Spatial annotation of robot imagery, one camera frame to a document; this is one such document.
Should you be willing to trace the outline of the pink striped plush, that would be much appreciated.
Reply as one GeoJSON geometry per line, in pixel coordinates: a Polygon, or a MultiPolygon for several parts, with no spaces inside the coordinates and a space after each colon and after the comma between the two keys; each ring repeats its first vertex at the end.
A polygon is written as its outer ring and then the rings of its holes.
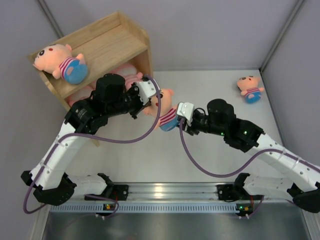
{"type": "Polygon", "coordinates": [[[111,71],[113,74],[122,76],[125,79],[125,88],[129,90],[133,83],[142,82],[143,74],[130,63],[124,63],[111,71]]]}
{"type": "Polygon", "coordinates": [[[77,92],[71,94],[67,97],[66,101],[68,105],[71,107],[75,102],[79,100],[83,100],[89,98],[93,89],[91,87],[84,87],[77,92]]]}
{"type": "Polygon", "coordinates": [[[97,85],[97,83],[94,82],[94,83],[88,84],[87,87],[90,88],[91,91],[95,91],[96,90],[96,85],[97,85]]]}

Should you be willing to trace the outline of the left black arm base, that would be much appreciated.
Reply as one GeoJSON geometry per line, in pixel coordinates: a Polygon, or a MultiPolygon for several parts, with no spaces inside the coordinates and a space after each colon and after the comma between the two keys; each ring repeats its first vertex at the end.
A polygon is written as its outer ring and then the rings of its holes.
{"type": "Polygon", "coordinates": [[[129,186],[127,184],[110,184],[105,188],[105,190],[101,194],[85,195],[84,199],[86,201],[106,200],[106,199],[111,199],[114,201],[126,201],[128,195],[129,195],[129,186]]]}

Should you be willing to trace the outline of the boy plush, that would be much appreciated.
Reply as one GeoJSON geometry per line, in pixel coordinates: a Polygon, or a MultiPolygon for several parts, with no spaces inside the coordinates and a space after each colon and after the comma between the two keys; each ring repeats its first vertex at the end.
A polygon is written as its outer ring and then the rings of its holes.
{"type": "MultiPolygon", "coordinates": [[[[173,105],[172,96],[174,91],[170,88],[162,88],[160,90],[160,117],[156,121],[156,128],[160,128],[164,132],[173,130],[178,124],[177,105],[173,105]]],[[[150,99],[150,106],[143,110],[143,113],[156,118],[158,114],[159,103],[157,96],[150,99]]]]}
{"type": "Polygon", "coordinates": [[[52,44],[43,48],[36,54],[33,66],[72,85],[82,83],[88,74],[84,55],[73,56],[69,44],[52,44]]]}
{"type": "Polygon", "coordinates": [[[240,90],[241,96],[247,104],[254,104],[262,98],[262,92],[265,90],[259,87],[261,78],[258,76],[244,76],[238,79],[237,87],[240,90]]]}

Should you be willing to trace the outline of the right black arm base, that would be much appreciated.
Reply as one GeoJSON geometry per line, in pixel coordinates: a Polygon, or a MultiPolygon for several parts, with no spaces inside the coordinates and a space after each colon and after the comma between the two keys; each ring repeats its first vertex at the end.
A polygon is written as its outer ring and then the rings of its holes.
{"type": "Polygon", "coordinates": [[[220,201],[235,202],[239,200],[250,200],[250,195],[242,188],[233,184],[218,184],[216,186],[217,196],[220,201]]]}

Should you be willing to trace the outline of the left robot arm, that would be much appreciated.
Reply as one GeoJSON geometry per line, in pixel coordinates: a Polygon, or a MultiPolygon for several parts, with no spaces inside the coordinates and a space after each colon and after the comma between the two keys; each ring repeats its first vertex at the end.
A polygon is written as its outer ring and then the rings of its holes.
{"type": "Polygon", "coordinates": [[[114,183],[104,173],[71,176],[66,169],[83,144],[108,124],[110,118],[130,114],[133,119],[151,103],[159,87],[149,75],[126,89],[124,77],[107,73],[96,82],[89,97],[76,101],[40,163],[21,174],[39,203],[59,206],[72,198],[109,199],[114,183]]]}

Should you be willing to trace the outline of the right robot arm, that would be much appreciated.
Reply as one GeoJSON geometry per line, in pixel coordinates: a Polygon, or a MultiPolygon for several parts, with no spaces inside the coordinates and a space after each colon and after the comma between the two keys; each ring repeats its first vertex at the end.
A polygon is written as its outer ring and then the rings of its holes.
{"type": "Polygon", "coordinates": [[[192,103],[181,102],[176,114],[183,148],[191,162],[201,172],[214,178],[236,176],[233,192],[240,199],[251,196],[267,196],[293,202],[310,213],[320,211],[320,168],[278,144],[265,131],[251,121],[236,117],[234,107],[223,99],[207,104],[207,111],[200,112],[192,103]],[[250,159],[239,169],[225,174],[212,173],[202,168],[192,157],[183,133],[199,133],[221,136],[231,148],[240,150],[250,159]],[[256,158],[279,171],[281,178],[261,177],[243,170],[256,158]]]}

